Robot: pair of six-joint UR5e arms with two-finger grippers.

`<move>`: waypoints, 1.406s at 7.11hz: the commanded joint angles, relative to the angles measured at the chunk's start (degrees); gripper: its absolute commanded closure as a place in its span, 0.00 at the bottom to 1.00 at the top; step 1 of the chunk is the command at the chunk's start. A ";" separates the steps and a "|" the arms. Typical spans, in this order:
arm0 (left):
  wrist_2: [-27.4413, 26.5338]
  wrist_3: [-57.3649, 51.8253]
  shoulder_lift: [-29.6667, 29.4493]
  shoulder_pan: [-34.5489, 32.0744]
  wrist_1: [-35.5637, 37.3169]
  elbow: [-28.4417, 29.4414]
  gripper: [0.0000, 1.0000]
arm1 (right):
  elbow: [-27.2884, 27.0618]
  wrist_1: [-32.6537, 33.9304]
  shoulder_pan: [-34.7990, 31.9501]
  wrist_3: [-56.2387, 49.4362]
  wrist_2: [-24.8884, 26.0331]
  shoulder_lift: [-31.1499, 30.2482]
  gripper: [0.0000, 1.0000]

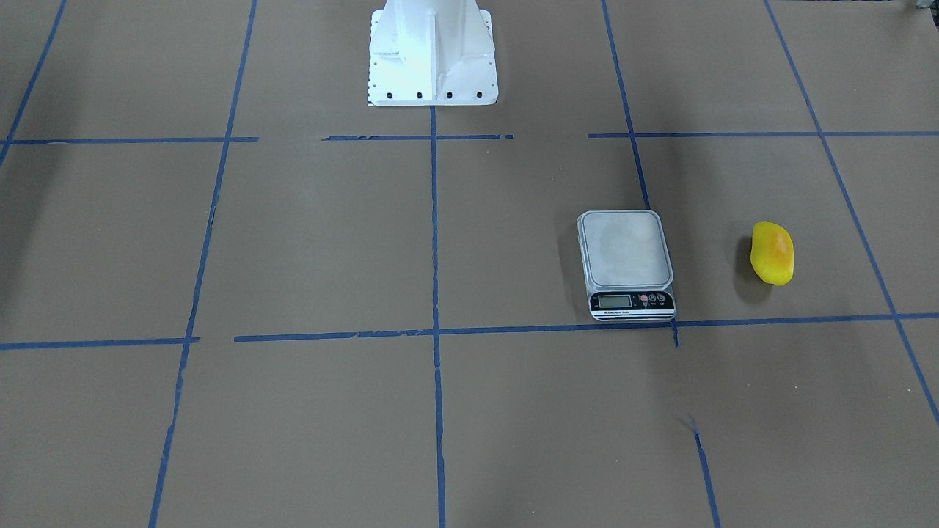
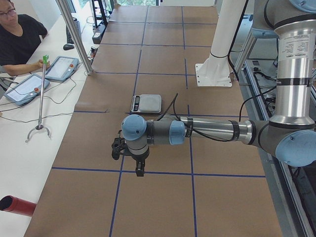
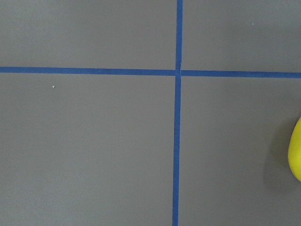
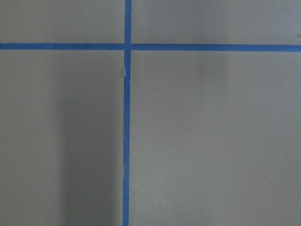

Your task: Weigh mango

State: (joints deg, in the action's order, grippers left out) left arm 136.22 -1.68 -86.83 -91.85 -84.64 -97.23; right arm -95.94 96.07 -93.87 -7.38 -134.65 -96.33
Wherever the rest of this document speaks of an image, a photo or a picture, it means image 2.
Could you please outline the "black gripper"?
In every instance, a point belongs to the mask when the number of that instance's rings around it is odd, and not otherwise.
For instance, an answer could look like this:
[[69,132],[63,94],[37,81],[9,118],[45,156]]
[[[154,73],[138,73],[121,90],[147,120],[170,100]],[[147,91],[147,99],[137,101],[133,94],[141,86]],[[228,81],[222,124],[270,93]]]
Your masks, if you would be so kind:
[[143,154],[140,155],[134,155],[132,154],[132,158],[137,161],[136,162],[136,168],[135,168],[135,172],[137,177],[143,177],[144,176],[144,164],[145,164],[145,160],[146,158],[149,156],[150,151],[146,150]]

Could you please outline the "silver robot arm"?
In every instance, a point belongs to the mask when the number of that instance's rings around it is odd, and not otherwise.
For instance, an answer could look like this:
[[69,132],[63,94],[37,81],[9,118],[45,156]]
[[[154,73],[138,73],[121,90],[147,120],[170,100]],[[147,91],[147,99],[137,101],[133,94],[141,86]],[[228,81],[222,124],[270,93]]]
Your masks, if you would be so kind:
[[112,143],[112,157],[130,156],[137,176],[145,173],[150,145],[182,144],[187,137],[240,141],[259,147],[288,165],[300,167],[316,159],[315,122],[309,116],[316,41],[316,3],[313,0],[258,0],[254,27],[273,30],[279,37],[276,110],[268,121],[238,122],[177,117],[157,120],[127,116]]

